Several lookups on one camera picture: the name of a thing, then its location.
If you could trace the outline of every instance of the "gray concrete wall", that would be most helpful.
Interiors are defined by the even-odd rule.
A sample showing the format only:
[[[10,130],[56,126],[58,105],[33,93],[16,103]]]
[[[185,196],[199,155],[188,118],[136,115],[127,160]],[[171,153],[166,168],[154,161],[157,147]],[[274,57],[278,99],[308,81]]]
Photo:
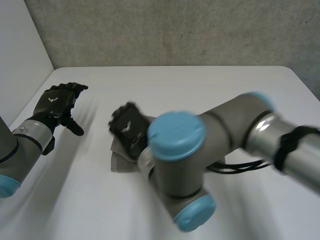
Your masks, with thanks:
[[[320,99],[320,0],[25,0],[55,68],[280,65]]]

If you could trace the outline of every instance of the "black cable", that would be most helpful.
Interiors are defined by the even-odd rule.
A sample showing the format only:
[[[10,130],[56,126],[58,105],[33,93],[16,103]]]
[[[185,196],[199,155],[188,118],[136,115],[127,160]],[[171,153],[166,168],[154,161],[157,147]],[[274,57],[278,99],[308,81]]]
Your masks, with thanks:
[[[226,175],[241,174],[248,171],[263,169],[271,165],[270,163],[261,165],[263,163],[265,163],[264,160],[246,162],[241,164],[223,164],[223,163],[215,162],[210,166],[208,166],[207,169],[211,172],[218,173],[218,174],[226,174]]]

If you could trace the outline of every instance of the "silver metal tube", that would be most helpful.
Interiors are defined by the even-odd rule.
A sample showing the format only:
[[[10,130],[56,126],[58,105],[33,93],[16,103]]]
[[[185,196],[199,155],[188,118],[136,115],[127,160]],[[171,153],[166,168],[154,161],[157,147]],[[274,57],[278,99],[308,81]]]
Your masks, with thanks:
[[[273,164],[281,136],[295,128],[271,113],[253,127],[245,150]],[[297,149],[287,155],[283,172],[320,194],[320,135],[309,134],[300,139]]]

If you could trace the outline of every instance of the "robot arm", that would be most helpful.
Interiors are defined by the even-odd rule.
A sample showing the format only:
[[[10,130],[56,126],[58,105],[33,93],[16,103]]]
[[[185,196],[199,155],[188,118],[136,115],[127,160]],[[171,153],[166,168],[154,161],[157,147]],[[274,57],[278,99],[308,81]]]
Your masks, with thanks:
[[[52,86],[41,96],[33,116],[12,133],[0,117],[0,198],[12,196],[41,154],[54,149],[57,126],[61,124],[77,136],[84,134],[71,118],[71,109],[85,89],[88,87],[77,83]]]
[[[281,120],[265,97],[240,95],[203,114],[168,112],[148,127],[149,146],[137,164],[184,232],[216,208],[203,188],[205,168],[243,148],[320,193],[320,136]]]

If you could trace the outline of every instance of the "black strap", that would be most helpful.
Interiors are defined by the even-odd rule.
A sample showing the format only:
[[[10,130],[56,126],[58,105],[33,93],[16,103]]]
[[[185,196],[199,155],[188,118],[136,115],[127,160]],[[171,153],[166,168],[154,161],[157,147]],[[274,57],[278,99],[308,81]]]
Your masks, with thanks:
[[[284,134],[280,139],[280,147],[273,157],[276,169],[282,172],[287,155],[298,148],[299,141],[309,134],[319,134],[320,131],[310,126],[298,126],[293,131]]]
[[[3,157],[2,159],[0,159],[0,164],[4,163],[5,161],[7,161],[8,159],[10,159],[13,155],[16,154],[16,152],[18,151],[19,149],[19,142],[18,140],[16,140],[16,145],[14,147],[14,149],[5,157]]]

